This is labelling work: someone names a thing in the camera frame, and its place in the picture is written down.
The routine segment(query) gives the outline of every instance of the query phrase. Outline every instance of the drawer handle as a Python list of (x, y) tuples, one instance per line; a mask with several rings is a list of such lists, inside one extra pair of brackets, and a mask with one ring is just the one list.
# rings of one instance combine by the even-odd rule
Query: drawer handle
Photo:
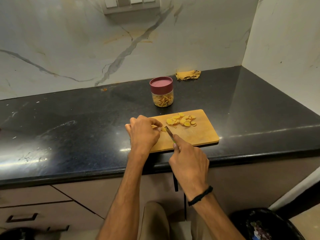
[(34, 213), (31, 218), (21, 218), (21, 219), (12, 219), (14, 216), (9, 216), (9, 218), (6, 220), (6, 223), (34, 221), (36, 219), (37, 215), (38, 215), (38, 213)]

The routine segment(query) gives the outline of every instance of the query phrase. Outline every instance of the cutting board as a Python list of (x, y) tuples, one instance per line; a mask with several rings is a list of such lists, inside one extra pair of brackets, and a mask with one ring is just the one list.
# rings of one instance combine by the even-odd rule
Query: cutting board
[[(185, 115), (196, 116), (196, 119), (194, 119), (193, 121), (197, 123), (197, 126), (186, 127), (181, 124), (177, 124), (177, 128), (169, 126), (166, 123), (166, 120), (178, 115), (178, 113), (165, 114), (153, 118), (160, 121), (163, 127), (168, 126), (168, 128), (173, 134), (177, 134), (183, 140), (189, 142), (193, 146), (217, 143), (219, 141), (219, 136), (217, 135), (208, 117), (202, 109), (191, 110), (182, 113), (184, 113)], [(167, 132), (161, 131), (160, 138), (157, 144), (155, 144), (154, 147), (151, 149), (150, 153), (173, 150), (172, 144), (173, 141), (170, 138), (169, 134)]]

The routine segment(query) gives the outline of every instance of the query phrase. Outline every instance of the black bracelet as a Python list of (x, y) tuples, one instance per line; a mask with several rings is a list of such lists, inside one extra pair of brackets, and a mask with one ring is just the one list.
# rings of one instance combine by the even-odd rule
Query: black bracelet
[(213, 191), (213, 188), (209, 186), (209, 188), (206, 191), (204, 191), (202, 194), (199, 194), (198, 196), (196, 196), (192, 201), (188, 201), (188, 205), (189, 206), (194, 205), (195, 203), (202, 200), (203, 197), (205, 197), (208, 193), (211, 193), (212, 191)]

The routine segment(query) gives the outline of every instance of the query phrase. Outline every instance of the jar lid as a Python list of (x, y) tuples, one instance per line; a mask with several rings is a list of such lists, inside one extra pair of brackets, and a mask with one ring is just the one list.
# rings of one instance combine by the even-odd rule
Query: jar lid
[(150, 81), (151, 92), (156, 95), (164, 95), (174, 89), (173, 80), (168, 76), (156, 77)]

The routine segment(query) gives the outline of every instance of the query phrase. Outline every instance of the khaki pants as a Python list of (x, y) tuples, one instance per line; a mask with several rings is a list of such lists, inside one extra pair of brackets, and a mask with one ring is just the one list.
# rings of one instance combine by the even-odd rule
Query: khaki pants
[[(214, 240), (198, 214), (191, 221), (191, 235), (193, 240)], [(169, 222), (160, 204), (148, 202), (144, 207), (139, 240), (170, 240)]]

